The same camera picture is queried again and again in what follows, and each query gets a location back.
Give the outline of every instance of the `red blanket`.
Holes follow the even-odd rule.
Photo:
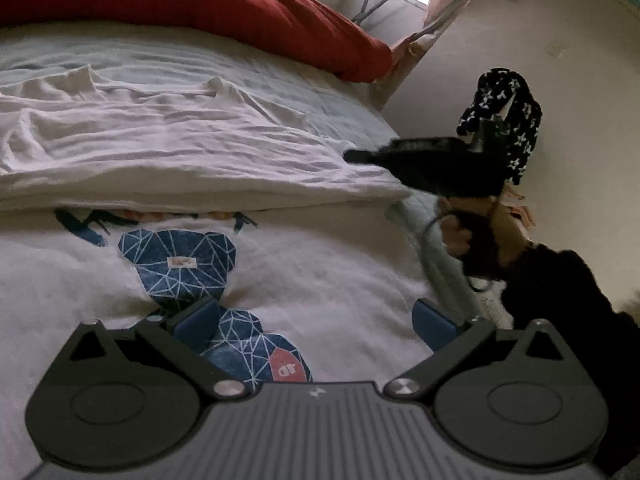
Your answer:
[[[386,44],[315,0],[0,0],[0,26],[50,20],[198,28],[353,82],[392,66]]]

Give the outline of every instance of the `gray ribbed panel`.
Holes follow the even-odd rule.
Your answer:
[[[325,390],[318,397],[311,393]],[[198,434],[154,464],[105,475],[51,464],[30,480],[516,480],[451,448],[420,406],[380,397],[372,384],[265,384],[217,404]],[[600,480],[588,466],[541,480]]]

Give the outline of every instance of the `black fabric with white star pattern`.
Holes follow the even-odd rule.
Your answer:
[[[490,119],[500,112],[512,96],[513,103],[504,120],[509,135],[507,182],[518,185],[536,146],[542,119],[542,109],[520,74],[507,68],[493,68],[482,74],[474,101],[462,114],[456,132],[460,136],[476,133],[480,119]]]

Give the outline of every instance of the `light blue bed sheet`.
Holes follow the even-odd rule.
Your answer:
[[[113,22],[43,23],[0,28],[0,85],[91,65],[114,80],[139,84],[192,84],[220,76],[253,94],[304,112],[321,135],[372,149],[396,133],[369,105],[362,85],[345,83],[309,65],[190,28]],[[434,215],[434,196],[414,193],[388,217],[415,247]],[[479,312],[458,263],[437,232],[422,243],[423,266],[445,309]]]

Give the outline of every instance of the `blue gripper pad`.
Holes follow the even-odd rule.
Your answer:
[[[220,323],[218,302],[206,296],[167,322],[167,330],[197,354],[207,349]]]
[[[412,325],[415,333],[434,352],[443,349],[462,331],[458,325],[424,299],[414,304]]]

